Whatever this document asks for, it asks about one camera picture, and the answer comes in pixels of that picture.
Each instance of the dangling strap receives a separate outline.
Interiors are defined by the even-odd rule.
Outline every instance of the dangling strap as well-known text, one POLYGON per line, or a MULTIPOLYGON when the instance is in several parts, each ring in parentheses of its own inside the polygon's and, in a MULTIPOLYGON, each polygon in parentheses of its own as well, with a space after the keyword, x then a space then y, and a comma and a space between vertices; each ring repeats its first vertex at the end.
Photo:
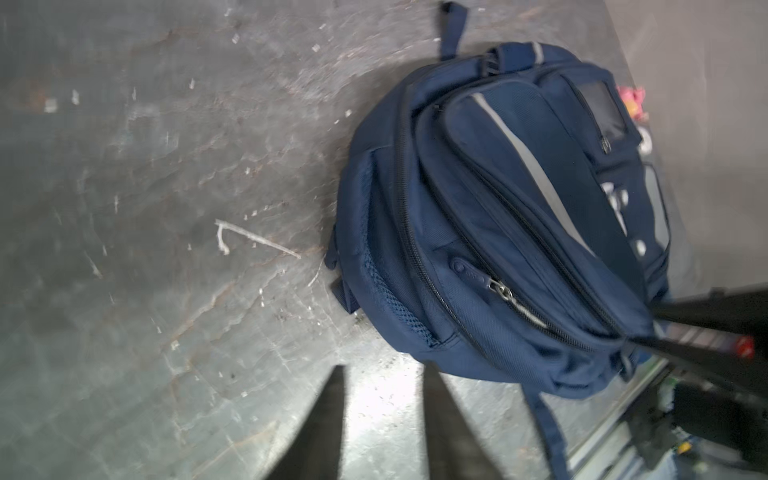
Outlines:
POLYGON ((571 474, 568 472, 568 460, 565 458, 565 440, 560 433, 558 423, 554 420, 552 412, 541 399, 539 391, 528 386, 522 386, 525 401, 531 413, 536 418, 539 435, 544 441, 544 447, 547 451, 547 460, 549 468, 552 470, 554 480, 570 480, 571 474))
POLYGON ((456 2, 443 2, 442 36, 440 39, 440 60, 450 60, 456 56, 458 41, 462 38, 464 24, 467 22, 467 8, 456 2))

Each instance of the concrete floor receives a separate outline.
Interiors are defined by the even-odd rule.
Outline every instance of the concrete floor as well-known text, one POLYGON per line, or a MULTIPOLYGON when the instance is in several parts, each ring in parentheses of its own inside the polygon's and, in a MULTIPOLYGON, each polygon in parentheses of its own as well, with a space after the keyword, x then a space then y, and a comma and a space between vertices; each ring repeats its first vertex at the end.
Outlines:
POLYGON ((768 3, 607 0, 700 267, 768 281, 768 3))
MULTIPOLYGON (((554 43, 630 82, 601 0, 465 3, 464 53, 554 43)), ((424 478, 420 366, 336 305, 320 262, 353 129, 435 59, 435 10, 0 7, 0 478, 259 477, 337 363, 344 477, 424 478), (301 258, 233 233, 224 256, 217 218, 301 258)), ((548 475, 517 386, 449 382, 506 474, 548 475)), ((623 388, 548 400, 571 445, 623 388)))

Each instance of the reflective strip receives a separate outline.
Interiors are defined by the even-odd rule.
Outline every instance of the reflective strip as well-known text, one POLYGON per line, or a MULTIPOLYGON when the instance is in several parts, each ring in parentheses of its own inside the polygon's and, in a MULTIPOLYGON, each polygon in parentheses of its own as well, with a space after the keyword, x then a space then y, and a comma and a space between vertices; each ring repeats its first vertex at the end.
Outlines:
POLYGON ((537 41, 532 41, 531 48, 533 48, 533 53, 536 55, 533 65, 541 65, 544 63, 544 49, 541 47, 541 44, 537 41))
POLYGON ((483 94, 474 93, 472 94, 472 98, 478 102, 480 108, 482 108, 485 113, 488 114, 494 123, 496 123, 496 126, 499 127, 502 132, 504 132, 504 135, 507 136, 507 139, 509 139, 512 147, 515 148, 515 150, 518 152, 518 155, 520 155, 520 158, 523 160, 523 164, 525 164, 528 172, 531 173, 534 182, 536 182, 536 186, 541 191, 541 194, 544 196, 547 204, 552 209, 552 212, 554 212, 554 215, 557 217, 560 225, 563 226, 568 235, 573 237, 573 239, 579 242, 582 247, 594 255, 594 252, 592 252, 592 250, 587 246, 586 242, 584 242, 584 239, 581 238, 578 230, 576 230, 576 226, 571 220, 571 217, 568 215, 562 200, 560 200, 558 192, 554 189, 552 182, 549 181, 549 177, 547 177, 547 174, 544 172, 544 169, 541 168, 541 165, 538 163, 538 160, 536 160, 536 157, 533 156, 533 153, 531 153, 528 147, 525 146, 523 141, 520 140, 517 135, 513 134, 512 131, 509 130, 507 124, 505 124, 502 118, 498 116, 496 111, 491 108, 491 105, 489 105, 485 100, 485 96, 483 96, 483 94))
POLYGON ((664 204, 661 202, 659 180, 656 171, 648 165, 645 166, 645 189, 648 190, 650 206, 654 209, 654 236, 661 248, 666 249, 670 242, 670 231, 667 227, 667 216, 664 215, 664 204))

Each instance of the pink toy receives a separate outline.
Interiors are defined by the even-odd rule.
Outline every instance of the pink toy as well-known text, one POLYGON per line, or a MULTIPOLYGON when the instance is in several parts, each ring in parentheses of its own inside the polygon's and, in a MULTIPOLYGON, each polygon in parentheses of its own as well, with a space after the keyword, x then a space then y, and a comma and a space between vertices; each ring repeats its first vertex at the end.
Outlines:
POLYGON ((617 87, 619 97, 627 107, 627 112, 632 120, 648 121, 648 113, 643 111, 643 100, 645 100, 645 88, 617 87))

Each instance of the blue backpack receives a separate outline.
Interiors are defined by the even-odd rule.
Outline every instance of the blue backpack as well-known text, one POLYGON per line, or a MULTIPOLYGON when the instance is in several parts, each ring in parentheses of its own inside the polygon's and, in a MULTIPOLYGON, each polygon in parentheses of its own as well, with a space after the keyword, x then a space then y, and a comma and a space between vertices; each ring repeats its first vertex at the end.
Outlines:
POLYGON ((641 134, 610 72, 554 45, 454 58, 467 11, 443 4, 442 62, 358 127, 326 265, 336 298, 395 349, 452 375, 519 382, 555 478, 564 441, 540 392, 582 399, 654 335, 669 230, 641 134))

